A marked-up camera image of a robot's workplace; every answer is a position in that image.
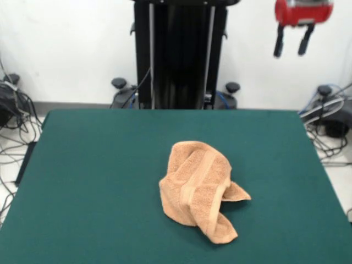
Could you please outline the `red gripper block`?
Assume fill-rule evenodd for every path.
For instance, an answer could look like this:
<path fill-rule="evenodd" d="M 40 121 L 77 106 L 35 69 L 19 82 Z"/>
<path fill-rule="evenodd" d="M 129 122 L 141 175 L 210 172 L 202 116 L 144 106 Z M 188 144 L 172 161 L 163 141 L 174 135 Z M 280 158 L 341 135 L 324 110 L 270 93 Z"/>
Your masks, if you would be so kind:
<path fill-rule="evenodd" d="M 333 11 L 333 1 L 276 1 L 276 20 L 280 25 L 277 29 L 277 39 L 273 55 L 280 57 L 283 49 L 285 26 L 307 25 L 301 40 L 298 55 L 306 53 L 310 36 L 315 29 L 314 24 L 324 23 Z"/>

